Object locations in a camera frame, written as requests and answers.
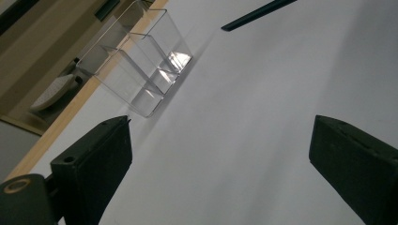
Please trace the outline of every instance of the white table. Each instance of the white table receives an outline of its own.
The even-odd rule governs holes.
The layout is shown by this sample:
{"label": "white table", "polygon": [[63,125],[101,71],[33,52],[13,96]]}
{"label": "white table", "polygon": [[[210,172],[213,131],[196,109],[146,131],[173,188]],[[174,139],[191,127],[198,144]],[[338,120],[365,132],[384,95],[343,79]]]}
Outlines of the white table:
{"label": "white table", "polygon": [[97,123],[129,114],[133,162],[101,224],[363,224],[310,164],[314,117],[398,147],[398,2],[170,0],[190,73],[144,119],[99,88],[32,173]]}

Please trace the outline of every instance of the black rod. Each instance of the black rod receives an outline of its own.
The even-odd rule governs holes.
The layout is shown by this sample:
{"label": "black rod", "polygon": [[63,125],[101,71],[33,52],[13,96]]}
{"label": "black rod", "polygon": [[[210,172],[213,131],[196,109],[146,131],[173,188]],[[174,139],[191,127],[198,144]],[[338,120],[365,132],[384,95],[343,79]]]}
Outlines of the black rod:
{"label": "black rod", "polygon": [[222,27],[222,30],[224,30],[224,31],[235,30],[238,27],[240,27],[246,23],[250,23],[254,20],[257,20],[260,17],[263,17],[275,10],[278,10],[279,8],[285,7],[285,6],[287,6],[293,2],[296,2],[296,1],[297,0],[275,0],[275,1],[272,1],[268,4],[266,4],[265,6],[258,8],[255,11],[253,11],[249,14],[246,14],[237,20],[228,23],[227,25]]}

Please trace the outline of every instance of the wooden edge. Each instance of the wooden edge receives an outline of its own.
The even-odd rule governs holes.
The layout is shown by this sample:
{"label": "wooden edge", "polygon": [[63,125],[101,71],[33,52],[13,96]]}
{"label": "wooden edge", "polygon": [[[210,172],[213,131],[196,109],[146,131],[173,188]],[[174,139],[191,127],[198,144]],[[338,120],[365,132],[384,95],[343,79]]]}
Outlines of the wooden edge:
{"label": "wooden edge", "polygon": [[[151,8],[163,8],[167,1],[168,0],[156,0],[152,4]],[[100,82],[95,78],[88,80],[82,90],[67,106],[67,108],[57,117],[57,119],[47,129],[43,136],[41,136],[36,144],[12,170],[12,172],[6,178],[6,181],[16,176],[27,174],[32,170],[32,168],[38,163],[44,153],[47,152],[50,146],[55,142],[58,136],[68,125],[70,120],[72,120],[73,117],[84,106],[85,102],[91,97],[99,85]]]}

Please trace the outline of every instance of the transparent plastic container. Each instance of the transparent plastic container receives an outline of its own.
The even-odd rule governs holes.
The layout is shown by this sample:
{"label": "transparent plastic container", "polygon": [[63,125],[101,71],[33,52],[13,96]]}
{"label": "transparent plastic container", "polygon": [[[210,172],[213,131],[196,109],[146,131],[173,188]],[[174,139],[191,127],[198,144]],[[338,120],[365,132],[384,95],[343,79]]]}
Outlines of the transparent plastic container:
{"label": "transparent plastic container", "polygon": [[148,9],[135,1],[100,35],[77,68],[149,117],[190,60],[191,52],[167,10]]}

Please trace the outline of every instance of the clear acrylic box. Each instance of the clear acrylic box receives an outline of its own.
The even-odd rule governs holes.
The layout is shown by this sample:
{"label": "clear acrylic box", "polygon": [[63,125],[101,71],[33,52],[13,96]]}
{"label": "clear acrylic box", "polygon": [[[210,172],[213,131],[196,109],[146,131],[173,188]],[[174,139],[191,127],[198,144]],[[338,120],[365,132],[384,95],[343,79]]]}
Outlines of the clear acrylic box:
{"label": "clear acrylic box", "polygon": [[77,67],[93,75],[140,115],[149,117],[191,60],[165,9],[135,1],[84,54]]}

